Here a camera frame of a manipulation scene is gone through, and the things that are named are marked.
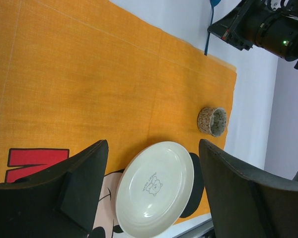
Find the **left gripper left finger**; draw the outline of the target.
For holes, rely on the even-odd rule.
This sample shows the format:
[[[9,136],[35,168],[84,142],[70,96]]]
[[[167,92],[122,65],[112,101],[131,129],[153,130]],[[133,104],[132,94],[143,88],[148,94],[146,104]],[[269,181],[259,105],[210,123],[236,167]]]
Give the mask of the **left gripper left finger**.
[[[85,238],[93,229],[108,159],[99,140],[12,183],[0,183],[0,238]]]

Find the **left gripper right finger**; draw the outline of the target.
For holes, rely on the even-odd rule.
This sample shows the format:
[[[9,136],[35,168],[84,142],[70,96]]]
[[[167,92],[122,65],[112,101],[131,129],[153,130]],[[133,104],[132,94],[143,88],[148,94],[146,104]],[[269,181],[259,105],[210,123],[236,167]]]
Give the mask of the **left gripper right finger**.
[[[286,179],[199,142],[207,199],[218,238],[298,238],[298,172]]]

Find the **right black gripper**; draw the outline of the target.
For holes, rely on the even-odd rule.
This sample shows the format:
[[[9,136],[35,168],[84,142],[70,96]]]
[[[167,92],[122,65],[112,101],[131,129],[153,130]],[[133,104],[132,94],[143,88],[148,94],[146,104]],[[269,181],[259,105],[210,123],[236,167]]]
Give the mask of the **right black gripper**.
[[[298,61],[298,0],[242,0],[208,27],[211,34],[239,50],[263,48],[286,60]]]

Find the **blue metallic spoon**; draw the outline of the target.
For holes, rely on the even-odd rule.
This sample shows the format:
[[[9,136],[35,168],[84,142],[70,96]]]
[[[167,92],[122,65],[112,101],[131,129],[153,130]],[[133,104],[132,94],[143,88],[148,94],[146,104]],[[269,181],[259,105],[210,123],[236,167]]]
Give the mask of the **blue metallic spoon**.
[[[214,14],[215,14],[215,7],[221,2],[221,0],[210,0],[210,5],[211,5],[211,20],[210,20],[210,24],[209,26],[211,26],[213,24],[213,20],[214,20]],[[210,43],[210,36],[211,33],[209,32],[209,30],[207,30],[208,35],[207,35],[207,40],[206,40],[206,45],[205,45],[205,50],[204,50],[204,55],[207,56],[208,55],[208,49],[209,49],[209,43]]]

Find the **small speckled stone cup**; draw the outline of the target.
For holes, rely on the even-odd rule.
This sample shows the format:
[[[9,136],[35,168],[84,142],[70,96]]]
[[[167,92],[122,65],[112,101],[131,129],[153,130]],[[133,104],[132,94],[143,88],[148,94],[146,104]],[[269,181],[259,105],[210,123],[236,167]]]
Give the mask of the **small speckled stone cup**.
[[[197,117],[197,127],[202,133],[220,137],[226,128],[227,114],[224,108],[204,107]]]

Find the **cream round plate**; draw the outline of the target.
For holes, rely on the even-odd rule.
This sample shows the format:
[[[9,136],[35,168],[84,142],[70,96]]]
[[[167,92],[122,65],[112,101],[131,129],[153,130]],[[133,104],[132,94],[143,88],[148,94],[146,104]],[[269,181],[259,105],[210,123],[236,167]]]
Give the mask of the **cream round plate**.
[[[139,154],[124,170],[116,193],[119,226],[134,238],[153,238],[170,228],[184,211],[194,183],[187,149],[164,141]]]

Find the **orange Mickey Mouse cloth placemat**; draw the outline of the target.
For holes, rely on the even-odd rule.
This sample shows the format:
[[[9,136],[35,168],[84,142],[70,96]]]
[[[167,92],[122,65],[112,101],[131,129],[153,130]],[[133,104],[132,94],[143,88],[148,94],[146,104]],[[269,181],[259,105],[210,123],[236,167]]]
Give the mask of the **orange Mickey Mouse cloth placemat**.
[[[0,182],[105,139],[106,172],[150,144],[198,152],[206,106],[232,109],[234,66],[107,0],[0,0]]]

